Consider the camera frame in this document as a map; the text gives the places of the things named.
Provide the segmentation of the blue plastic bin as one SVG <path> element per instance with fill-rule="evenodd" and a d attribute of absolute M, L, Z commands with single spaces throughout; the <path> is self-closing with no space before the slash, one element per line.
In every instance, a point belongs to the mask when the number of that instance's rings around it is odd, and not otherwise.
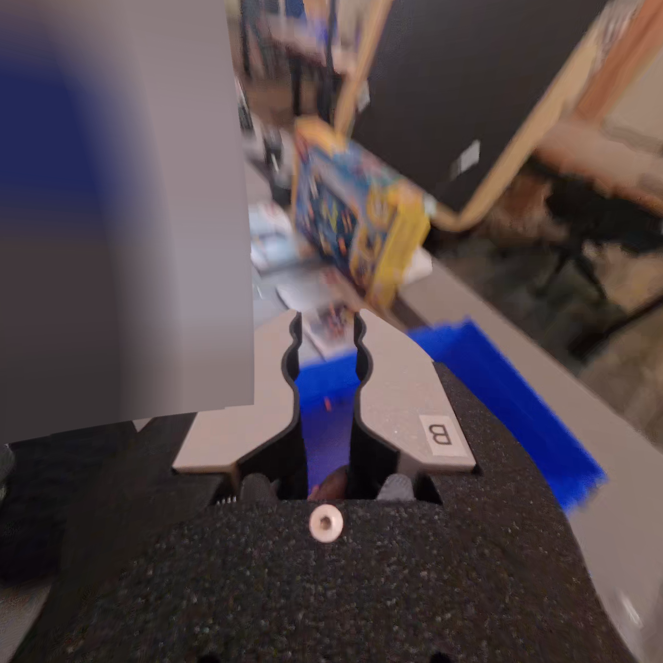
<path fill-rule="evenodd" d="M 566 515 L 608 482 L 600 464 L 540 398 L 474 321 L 420 327 L 407 333 L 446 365 L 526 450 Z M 356 348 L 300 367 L 302 429 L 308 491 L 349 461 Z M 324 398 L 331 401 L 327 412 Z"/>

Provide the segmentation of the wooden top office desk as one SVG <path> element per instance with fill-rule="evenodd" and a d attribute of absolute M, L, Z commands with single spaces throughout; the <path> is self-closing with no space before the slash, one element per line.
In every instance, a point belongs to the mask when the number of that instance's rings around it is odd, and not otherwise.
<path fill-rule="evenodd" d="M 583 122 L 558 121 L 532 157 L 563 175 L 578 176 L 610 197 L 662 215 L 662 157 L 605 136 Z"/>

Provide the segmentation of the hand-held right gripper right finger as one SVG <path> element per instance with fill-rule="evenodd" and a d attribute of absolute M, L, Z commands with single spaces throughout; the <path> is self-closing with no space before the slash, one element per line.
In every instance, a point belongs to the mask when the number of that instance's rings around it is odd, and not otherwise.
<path fill-rule="evenodd" d="M 355 314 L 355 347 L 355 470 L 472 472 L 476 459 L 429 354 L 368 309 Z"/>

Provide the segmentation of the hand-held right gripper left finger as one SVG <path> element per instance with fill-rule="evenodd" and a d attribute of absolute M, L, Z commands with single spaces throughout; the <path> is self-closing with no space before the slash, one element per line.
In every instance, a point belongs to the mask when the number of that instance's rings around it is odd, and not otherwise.
<path fill-rule="evenodd" d="M 254 333 L 253 404 L 195 415 L 172 468 L 179 474 L 237 473 L 242 461 L 278 434 L 295 416 L 294 378 L 287 359 L 298 360 L 301 315 L 285 311 Z"/>

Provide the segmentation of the yellow blue toy brick box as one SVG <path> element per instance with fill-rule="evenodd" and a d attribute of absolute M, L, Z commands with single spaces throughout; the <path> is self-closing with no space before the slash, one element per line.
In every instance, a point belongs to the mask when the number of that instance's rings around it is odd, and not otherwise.
<path fill-rule="evenodd" d="M 426 239 L 426 195 L 318 117 L 293 133 L 295 228 L 374 308 L 393 305 Z"/>

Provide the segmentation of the large black backdrop board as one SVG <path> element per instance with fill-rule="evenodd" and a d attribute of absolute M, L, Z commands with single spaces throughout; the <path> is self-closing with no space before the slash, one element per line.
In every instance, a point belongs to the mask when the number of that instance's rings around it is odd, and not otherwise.
<path fill-rule="evenodd" d="M 459 213 L 605 1 L 394 1 L 352 139 Z"/>

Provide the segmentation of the black office chair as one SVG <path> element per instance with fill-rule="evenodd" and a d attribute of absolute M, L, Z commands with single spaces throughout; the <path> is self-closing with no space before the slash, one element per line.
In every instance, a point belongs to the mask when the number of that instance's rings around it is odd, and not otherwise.
<path fill-rule="evenodd" d="M 550 195 L 545 199 L 552 219 L 566 229 L 566 237 L 551 245 L 557 255 L 554 268 L 533 292 L 548 294 L 555 279 L 568 264 L 585 278 L 598 297 L 598 304 L 608 303 L 605 287 L 596 267 L 584 253 L 587 243 L 603 249 L 609 244 L 635 257 L 662 249 L 662 213 L 651 211 L 622 196 L 607 197 L 585 179 L 555 175 Z"/>

